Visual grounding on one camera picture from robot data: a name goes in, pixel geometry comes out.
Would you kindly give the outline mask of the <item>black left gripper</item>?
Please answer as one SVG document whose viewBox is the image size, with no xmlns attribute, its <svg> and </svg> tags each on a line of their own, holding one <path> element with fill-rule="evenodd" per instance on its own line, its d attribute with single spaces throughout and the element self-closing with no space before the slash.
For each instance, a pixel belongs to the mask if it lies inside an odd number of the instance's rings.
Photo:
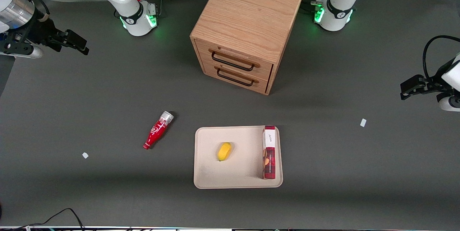
<svg viewBox="0 0 460 231">
<path fill-rule="evenodd" d="M 427 93 L 433 92 L 440 92 L 442 94 L 438 95 L 438 97 L 450 97 L 454 95 L 453 87 L 450 84 L 447 84 L 445 80 L 442 79 L 442 75 L 444 75 L 448 69 L 450 69 L 451 65 L 453 64 L 453 60 L 446 62 L 442 65 L 432 77 L 429 76 L 427 70 L 427 63 L 423 61 L 423 71 L 424 75 L 416 74 L 413 77 L 409 78 L 408 80 L 404 81 L 400 84 L 401 93 L 400 98 L 402 101 L 407 100 L 409 97 L 418 94 L 424 94 L 425 87 L 427 86 Z"/>
</svg>

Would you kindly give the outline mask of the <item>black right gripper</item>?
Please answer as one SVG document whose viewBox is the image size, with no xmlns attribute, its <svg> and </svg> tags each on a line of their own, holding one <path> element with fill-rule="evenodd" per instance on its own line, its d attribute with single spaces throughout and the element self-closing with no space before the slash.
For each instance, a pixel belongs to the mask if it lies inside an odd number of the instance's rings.
<svg viewBox="0 0 460 231">
<path fill-rule="evenodd" d="M 35 44 L 49 47 L 56 52 L 60 52 L 62 47 L 68 47 L 69 44 L 69 47 L 74 48 L 85 56 L 88 55 L 90 50 L 86 47 L 86 39 L 70 29 L 67 30 L 67 43 L 65 36 L 66 33 L 57 29 L 54 22 L 48 19 L 44 22 L 36 21 L 33 23 L 28 33 L 28 40 Z"/>
</svg>

